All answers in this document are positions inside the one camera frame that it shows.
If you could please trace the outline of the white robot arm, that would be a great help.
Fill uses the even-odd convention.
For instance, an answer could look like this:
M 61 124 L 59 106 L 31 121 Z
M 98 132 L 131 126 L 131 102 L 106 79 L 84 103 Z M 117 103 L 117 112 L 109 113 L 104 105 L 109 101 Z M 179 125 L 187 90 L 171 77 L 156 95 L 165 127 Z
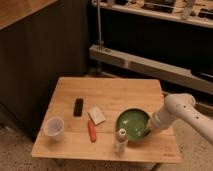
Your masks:
M 168 129 L 177 119 L 181 119 L 213 145 L 213 120 L 195 109 L 196 100 L 188 93 L 169 94 L 162 107 L 155 111 L 147 124 L 144 135 L 152 131 Z

